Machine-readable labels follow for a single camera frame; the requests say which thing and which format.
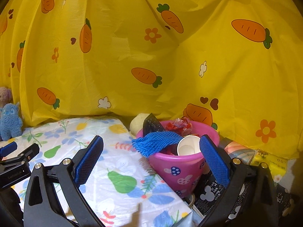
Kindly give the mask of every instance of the yellow fabric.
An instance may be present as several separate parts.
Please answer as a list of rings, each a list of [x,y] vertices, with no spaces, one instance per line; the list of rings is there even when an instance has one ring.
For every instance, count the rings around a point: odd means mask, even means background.
[[[292,0],[10,0],[0,33],[6,20],[0,86],[27,125],[153,112],[287,159],[303,149],[303,19]]]

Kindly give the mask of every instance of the carrot print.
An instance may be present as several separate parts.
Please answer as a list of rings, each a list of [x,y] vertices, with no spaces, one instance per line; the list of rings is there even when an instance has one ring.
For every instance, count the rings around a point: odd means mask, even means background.
[[[5,17],[5,20],[4,22],[2,23],[2,26],[1,26],[1,33],[5,32],[5,30],[7,29],[7,17]]]
[[[157,11],[161,13],[161,16],[163,20],[170,25],[172,28],[174,28],[178,33],[183,33],[183,26],[181,24],[181,21],[175,15],[172,11],[169,11],[169,5],[168,4],[158,4]]]
[[[264,28],[259,23],[247,19],[235,19],[231,25],[247,39],[258,43],[263,42],[266,49],[270,48],[272,37],[269,35],[269,29]]]
[[[18,71],[21,71],[21,62],[22,62],[22,55],[23,55],[23,50],[24,50],[24,45],[25,45],[25,40],[23,41],[23,43],[20,43],[20,49],[17,53],[17,68]]]
[[[54,8],[54,5],[55,5],[54,0],[41,0],[42,13],[48,13]]]
[[[40,97],[42,101],[44,101],[48,105],[52,105],[54,109],[57,109],[60,107],[60,100],[56,98],[55,94],[52,93],[49,89],[47,88],[38,88],[37,89],[37,94]]]
[[[87,53],[91,49],[91,24],[88,18],[85,19],[85,25],[81,29],[80,33],[80,48],[83,53]]]
[[[162,77],[156,76],[152,71],[136,67],[131,70],[131,73],[134,75],[136,79],[138,79],[142,83],[152,84],[154,88],[157,88],[162,84]]]

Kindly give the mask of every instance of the plush toy face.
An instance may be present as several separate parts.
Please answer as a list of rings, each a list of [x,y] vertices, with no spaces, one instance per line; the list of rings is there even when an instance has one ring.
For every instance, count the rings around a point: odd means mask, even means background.
[[[2,109],[2,117],[5,117],[7,115],[17,115],[19,114],[19,105],[14,105],[12,103],[9,103],[5,105],[5,107]]]
[[[0,87],[0,107],[4,107],[12,99],[12,91],[5,87]]]

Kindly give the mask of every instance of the pink bucket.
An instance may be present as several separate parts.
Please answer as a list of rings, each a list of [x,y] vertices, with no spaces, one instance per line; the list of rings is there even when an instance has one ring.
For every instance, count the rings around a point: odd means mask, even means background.
[[[161,121],[165,127],[171,120]],[[199,136],[207,134],[216,146],[219,145],[219,135],[212,127],[191,121],[193,125],[192,134]],[[140,130],[138,137],[143,137],[143,131]],[[165,182],[179,195],[181,198],[191,194],[203,172],[205,159],[202,153],[193,155],[167,155],[156,153],[149,157],[150,165],[165,180]]]

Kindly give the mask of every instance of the blue gripper pad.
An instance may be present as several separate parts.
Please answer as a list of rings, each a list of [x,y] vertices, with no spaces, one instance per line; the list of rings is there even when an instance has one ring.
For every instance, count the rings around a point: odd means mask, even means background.
[[[0,148],[0,158],[6,157],[10,153],[14,152],[17,149],[17,143],[11,142],[3,148]]]
[[[204,135],[200,139],[200,150],[210,168],[214,174],[216,181],[227,188],[229,179],[229,168],[219,155],[216,145],[209,138],[208,135]]]
[[[96,135],[87,148],[79,150],[73,157],[74,182],[77,187],[85,184],[103,151],[103,139]]]

